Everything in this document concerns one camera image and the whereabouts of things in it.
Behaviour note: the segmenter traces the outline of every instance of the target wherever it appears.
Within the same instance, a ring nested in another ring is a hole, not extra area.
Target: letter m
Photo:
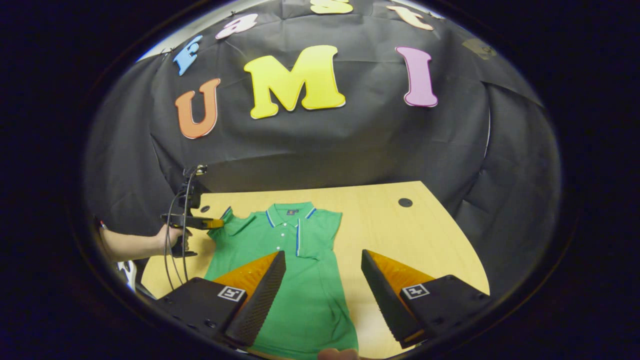
[[[261,119],[278,113],[278,105],[271,102],[271,90],[282,106],[293,111],[300,96],[302,85],[307,95],[302,106],[308,110],[338,108],[345,104],[344,95],[338,92],[333,74],[335,46],[318,45],[308,47],[300,53],[291,71],[288,71],[273,56],[263,56],[249,61],[244,71],[251,73],[253,100],[255,105],[251,117]]]

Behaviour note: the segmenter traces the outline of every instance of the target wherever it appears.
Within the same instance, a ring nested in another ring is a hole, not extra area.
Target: green polo shirt
[[[205,279],[284,250],[287,271],[253,349],[292,359],[316,360],[324,348],[358,349],[333,253],[342,213],[311,202],[274,204],[237,218],[228,208],[225,226],[209,231],[216,251]]]

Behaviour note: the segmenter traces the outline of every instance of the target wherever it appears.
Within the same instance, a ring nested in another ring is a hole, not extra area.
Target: blue collar stripe
[[[298,231],[296,232],[296,256],[300,256],[300,219],[298,219]]]
[[[273,222],[271,221],[271,216],[269,216],[269,210],[265,211],[265,214],[267,214],[267,220],[269,220],[269,225],[271,225],[271,227],[275,227],[273,226]]]
[[[313,215],[316,212],[316,208],[311,209],[311,211],[309,211],[309,213],[305,216],[305,218],[310,218],[311,215]]]

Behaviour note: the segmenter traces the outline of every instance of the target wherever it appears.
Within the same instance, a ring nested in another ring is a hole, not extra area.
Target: human arm
[[[111,261],[143,259],[164,254],[166,228],[166,224],[163,224],[156,235],[138,236],[120,234],[101,227],[100,237]],[[169,228],[169,247],[175,245],[180,235],[182,235],[182,229]]]

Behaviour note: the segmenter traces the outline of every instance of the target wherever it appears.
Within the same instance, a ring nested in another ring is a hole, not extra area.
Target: black fabric
[[[86,152],[90,208],[118,232],[151,235],[161,226],[182,169],[211,192],[321,188],[422,181],[454,217],[485,267],[492,295],[523,279],[554,228],[561,164],[549,116],[526,80],[500,55],[485,60],[462,45],[475,38],[447,19],[423,14],[434,31],[386,9],[353,0],[354,11],[316,15],[308,1],[270,1],[198,35],[198,58],[178,76],[171,53],[133,65],[95,117]],[[248,31],[216,40],[233,19],[257,13]],[[291,69],[300,52],[333,45],[337,87],[346,105],[308,111],[280,107],[254,120],[246,63],[272,55]],[[408,106],[407,69],[397,46],[421,49],[438,105]],[[175,100],[195,91],[193,118],[204,117],[200,85],[220,78],[218,122],[190,140]]]

